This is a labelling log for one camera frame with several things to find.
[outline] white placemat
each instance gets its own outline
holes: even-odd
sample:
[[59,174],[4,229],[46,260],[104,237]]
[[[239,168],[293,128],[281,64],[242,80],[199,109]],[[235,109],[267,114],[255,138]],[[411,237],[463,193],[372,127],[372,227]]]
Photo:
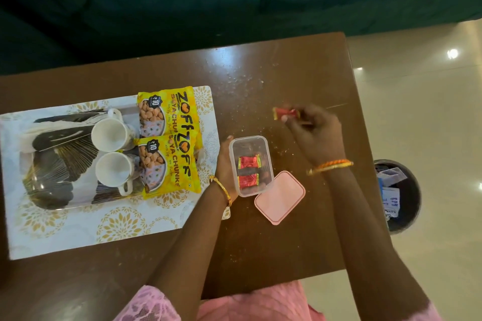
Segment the white placemat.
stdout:
[[[216,169],[219,138],[210,87],[194,88],[205,156],[198,162],[203,189]],[[144,201],[137,196],[84,207],[48,211],[26,196],[19,167],[18,134],[34,120],[136,104],[136,96],[0,115],[3,190],[10,259],[169,231],[184,226],[200,194],[178,191]],[[223,219],[231,215],[229,208]]]

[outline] ceramic cup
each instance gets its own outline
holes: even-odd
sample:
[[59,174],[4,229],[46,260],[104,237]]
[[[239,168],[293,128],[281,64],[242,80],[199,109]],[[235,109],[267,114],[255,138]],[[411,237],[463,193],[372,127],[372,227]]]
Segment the ceramic cup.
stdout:
[[124,123],[118,109],[111,108],[107,118],[97,122],[92,129],[92,143],[99,150],[113,152],[134,148],[135,130]]
[[129,195],[138,173],[133,158],[121,152],[108,152],[95,165],[95,176],[102,184],[117,187],[120,195]]

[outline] pink lace sleeve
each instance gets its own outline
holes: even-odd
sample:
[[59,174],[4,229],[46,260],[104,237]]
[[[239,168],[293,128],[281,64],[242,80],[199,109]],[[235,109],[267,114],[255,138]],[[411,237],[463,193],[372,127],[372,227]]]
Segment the pink lace sleeve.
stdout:
[[433,303],[430,302],[429,307],[425,311],[419,312],[416,315],[413,315],[407,321],[443,321],[443,320],[442,320],[442,317],[440,317],[439,313],[437,312],[437,309],[435,308]]
[[156,287],[139,289],[114,321],[181,321],[171,302]]

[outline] pink dress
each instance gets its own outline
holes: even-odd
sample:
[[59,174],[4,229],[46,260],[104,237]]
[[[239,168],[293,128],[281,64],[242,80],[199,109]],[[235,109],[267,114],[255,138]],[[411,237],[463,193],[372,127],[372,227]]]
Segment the pink dress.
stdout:
[[[179,321],[181,318],[164,293],[145,285],[124,307],[114,321]],[[204,302],[198,321],[325,321],[322,313],[312,309],[299,281],[259,289],[250,294],[230,295]],[[435,306],[407,321],[442,321]]]

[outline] brown wooden table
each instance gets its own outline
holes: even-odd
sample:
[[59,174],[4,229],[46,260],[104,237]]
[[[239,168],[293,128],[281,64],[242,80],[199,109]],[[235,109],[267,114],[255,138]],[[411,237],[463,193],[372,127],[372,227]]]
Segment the brown wooden table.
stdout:
[[[2,76],[0,114],[188,85],[211,87],[221,139],[229,134],[263,135],[269,142],[275,174],[291,171],[307,191],[278,226],[258,212],[252,197],[234,203],[231,219],[221,224],[204,298],[249,292],[344,268],[328,190],[321,177],[306,176],[309,165],[290,132],[273,120],[273,106],[288,102],[338,105],[331,111],[343,124],[347,155],[355,162],[353,172],[380,225],[385,226],[365,122],[341,33]],[[3,219],[3,319],[112,319],[144,284],[178,233],[162,232],[7,261]]]

